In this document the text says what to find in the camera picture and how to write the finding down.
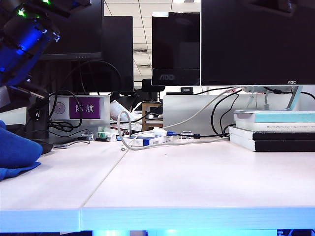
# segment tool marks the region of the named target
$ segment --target blue cloth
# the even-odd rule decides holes
[[[19,175],[21,172],[29,171],[34,169],[35,167],[39,166],[40,162],[34,162],[31,166],[18,168],[18,169],[7,169],[7,168],[0,168],[0,181],[5,178],[13,178]]]
[[[0,120],[0,176],[16,176],[35,168],[42,152],[41,145],[7,131]]]

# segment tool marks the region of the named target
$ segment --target white desk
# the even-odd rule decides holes
[[[3,232],[315,228],[315,153],[73,145],[0,182]]]
[[[75,144],[0,182],[0,232],[80,231],[80,208],[126,152],[120,143]]]
[[[84,230],[315,227],[315,153],[230,142],[129,151],[82,209]]]

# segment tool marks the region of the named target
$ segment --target aoc logo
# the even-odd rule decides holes
[[[169,74],[169,75],[167,75],[167,74],[161,75],[161,76],[159,77],[159,80],[160,80],[160,81],[172,81],[172,80],[175,80],[175,75],[172,75],[172,74]]]

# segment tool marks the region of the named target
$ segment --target black book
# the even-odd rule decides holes
[[[258,132],[229,127],[229,133],[248,140],[312,140],[315,141],[315,132]]]
[[[256,152],[315,152],[315,140],[250,140],[234,134],[230,139]]]

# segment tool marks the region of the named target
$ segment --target white bottle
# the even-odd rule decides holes
[[[130,120],[134,121],[136,120],[134,115],[131,114],[125,107],[123,107],[119,102],[117,102],[116,100],[112,101],[110,103],[110,118],[112,120],[117,120],[118,119],[118,115],[120,112],[125,111],[129,114],[130,116]],[[128,121],[127,115],[125,113],[122,113],[120,121]]]

